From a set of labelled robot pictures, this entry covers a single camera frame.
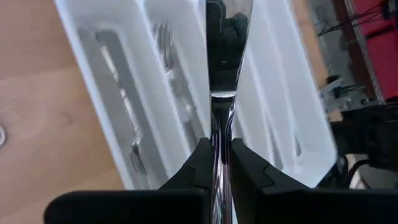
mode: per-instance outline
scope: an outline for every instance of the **black machine part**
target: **black machine part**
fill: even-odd
[[[46,224],[209,223],[213,150],[208,139],[159,190],[73,192],[56,198]],[[235,139],[231,188],[239,223],[397,222],[394,190],[310,189]]]

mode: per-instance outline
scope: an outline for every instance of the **red object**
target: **red object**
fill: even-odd
[[[356,14],[361,14],[374,7],[382,0],[354,0]],[[364,35],[368,35],[378,30],[383,30],[387,26],[395,27],[395,20],[367,22],[360,25]],[[377,35],[366,41],[369,57],[376,73],[377,80],[385,100],[398,98],[398,31],[393,30]]]

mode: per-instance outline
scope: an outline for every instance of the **white plastic tray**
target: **white plastic tray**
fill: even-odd
[[[208,137],[205,2],[55,3],[124,185],[127,189],[160,187],[193,149],[152,27],[164,20],[172,23],[175,48],[189,89],[187,97],[196,108],[192,120]],[[118,64],[136,123],[129,120],[113,71],[106,66],[98,32],[109,32],[116,39],[112,41],[116,51],[113,60]],[[142,138],[132,161],[131,142],[137,138],[138,129]],[[335,145],[289,0],[254,0],[234,135],[309,187],[315,187],[335,162]]]

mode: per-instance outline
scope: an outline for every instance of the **wooden surface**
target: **wooden surface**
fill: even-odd
[[[305,0],[293,0],[318,83],[327,72]],[[51,0],[0,3],[0,223],[42,223],[56,196],[121,189]]]

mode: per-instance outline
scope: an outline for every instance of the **small metal ring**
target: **small metal ring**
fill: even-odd
[[[6,143],[6,130],[0,125],[0,148]]]

